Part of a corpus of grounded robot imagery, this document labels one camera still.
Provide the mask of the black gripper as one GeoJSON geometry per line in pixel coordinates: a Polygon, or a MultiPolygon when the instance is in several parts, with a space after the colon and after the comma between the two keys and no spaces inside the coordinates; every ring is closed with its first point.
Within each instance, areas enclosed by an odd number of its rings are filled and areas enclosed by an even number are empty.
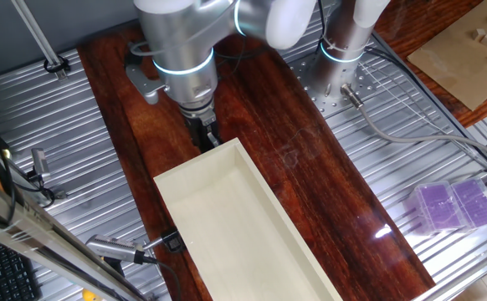
{"type": "Polygon", "coordinates": [[[185,124],[190,130],[192,143],[202,152],[216,148],[223,143],[218,130],[217,116],[214,111],[201,114],[185,114],[185,124]]]}

